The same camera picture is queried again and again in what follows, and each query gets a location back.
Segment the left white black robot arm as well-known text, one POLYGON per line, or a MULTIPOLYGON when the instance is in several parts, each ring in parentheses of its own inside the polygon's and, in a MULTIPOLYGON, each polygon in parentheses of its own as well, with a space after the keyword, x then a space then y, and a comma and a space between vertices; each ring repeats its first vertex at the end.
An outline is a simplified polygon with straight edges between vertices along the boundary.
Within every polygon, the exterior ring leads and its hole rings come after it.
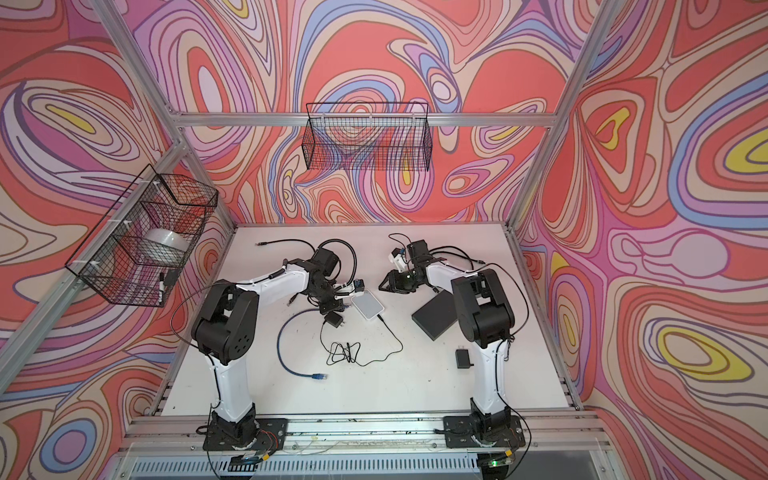
POLYGON ((319 248, 307 260, 286 260, 273 273, 240 282, 218 280, 211 286, 191 329, 198 351, 211 363, 216 386, 205 450, 245 450, 263 432, 244 360, 255 341, 259 308, 304 295, 314 299, 323 316, 342 312, 343 300, 362 293, 365 284, 352 274, 338 285, 333 275, 339 263, 336 254, 319 248))

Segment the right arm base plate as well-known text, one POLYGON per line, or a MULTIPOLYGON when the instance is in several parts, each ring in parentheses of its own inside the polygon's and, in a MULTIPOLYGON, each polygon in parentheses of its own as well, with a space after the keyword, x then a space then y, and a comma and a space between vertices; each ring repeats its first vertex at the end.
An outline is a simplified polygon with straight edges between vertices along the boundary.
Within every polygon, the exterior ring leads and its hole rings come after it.
POLYGON ((516 451, 525 447, 524 430, 518 416, 499 419, 445 416, 435 434, 442 435, 448 448, 504 448, 516 451))

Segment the white small network switch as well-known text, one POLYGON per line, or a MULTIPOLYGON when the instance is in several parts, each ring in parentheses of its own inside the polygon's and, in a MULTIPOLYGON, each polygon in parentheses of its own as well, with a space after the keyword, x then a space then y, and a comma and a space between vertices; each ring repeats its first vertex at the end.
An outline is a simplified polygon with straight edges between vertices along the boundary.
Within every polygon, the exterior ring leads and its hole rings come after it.
POLYGON ((374 320, 385 311, 385 306, 368 290, 354 296, 352 305, 366 320, 374 320))

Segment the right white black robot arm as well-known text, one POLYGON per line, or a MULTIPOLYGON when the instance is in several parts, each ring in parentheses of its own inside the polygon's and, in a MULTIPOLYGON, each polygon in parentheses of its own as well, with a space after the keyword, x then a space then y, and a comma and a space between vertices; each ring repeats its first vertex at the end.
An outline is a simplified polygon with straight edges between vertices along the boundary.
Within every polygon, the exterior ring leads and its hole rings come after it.
POLYGON ((469 425, 462 430, 445 427, 445 434, 472 435, 487 441, 492 434, 509 429, 512 409, 502 398, 499 350, 512 340, 515 315, 497 272, 453 266, 433 255, 423 240, 393 249, 388 260, 394 268, 379 284, 379 290, 409 294, 426 285, 449 293, 460 330, 478 356, 469 425))

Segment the aluminium frame rail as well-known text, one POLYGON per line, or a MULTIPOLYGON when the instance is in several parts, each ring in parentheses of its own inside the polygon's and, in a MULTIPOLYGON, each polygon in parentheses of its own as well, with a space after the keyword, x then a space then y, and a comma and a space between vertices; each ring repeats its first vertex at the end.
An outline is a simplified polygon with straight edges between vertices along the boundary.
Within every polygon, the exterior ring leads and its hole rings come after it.
POLYGON ((395 119, 425 118, 430 126, 532 126, 551 127, 557 119, 552 113, 173 113, 176 126, 304 126, 310 119, 355 119, 364 123, 389 123, 395 119))

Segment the black power adapter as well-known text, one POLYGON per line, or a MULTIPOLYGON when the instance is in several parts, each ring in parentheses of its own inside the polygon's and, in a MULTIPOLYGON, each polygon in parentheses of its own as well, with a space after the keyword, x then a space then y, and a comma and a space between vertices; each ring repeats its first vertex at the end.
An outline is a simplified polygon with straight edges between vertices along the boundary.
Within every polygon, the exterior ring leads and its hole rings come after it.
POLYGON ((341 317, 340 314, 338 314, 337 312, 331 312, 328 316, 324 318, 324 321, 320 327, 320 331, 318 335, 320 344, 323 347, 323 350, 327 354, 326 365, 334 366, 340 363, 349 363, 361 368, 365 368, 375 363, 384 363, 393 355, 402 353, 404 351, 404 343, 390 328, 386 320, 383 318, 382 314, 381 313, 377 314, 375 318, 382 326, 385 327, 385 329, 391 334, 392 338, 397 342, 398 344, 397 349, 388 352, 383 358, 375 358, 365 362, 360 362, 358 360, 359 352, 362 347, 362 344, 360 342, 348 343, 348 342, 334 341, 334 342, 331 342, 330 344, 327 344, 323 338, 325 326, 330 325, 336 328, 336 327, 339 327, 343 322, 343 318, 341 317))
POLYGON ((468 370, 474 366, 470 352, 466 348, 455 350, 455 363, 458 370, 468 370))

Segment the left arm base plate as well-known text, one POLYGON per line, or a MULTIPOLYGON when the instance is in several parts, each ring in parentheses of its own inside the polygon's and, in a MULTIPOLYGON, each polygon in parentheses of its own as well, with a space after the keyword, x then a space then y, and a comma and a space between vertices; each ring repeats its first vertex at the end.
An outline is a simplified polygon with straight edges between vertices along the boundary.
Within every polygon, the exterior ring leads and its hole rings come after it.
POLYGON ((287 427, 286 418, 245 419, 237 424, 216 418, 206 426, 203 450, 274 453, 284 448, 287 427))

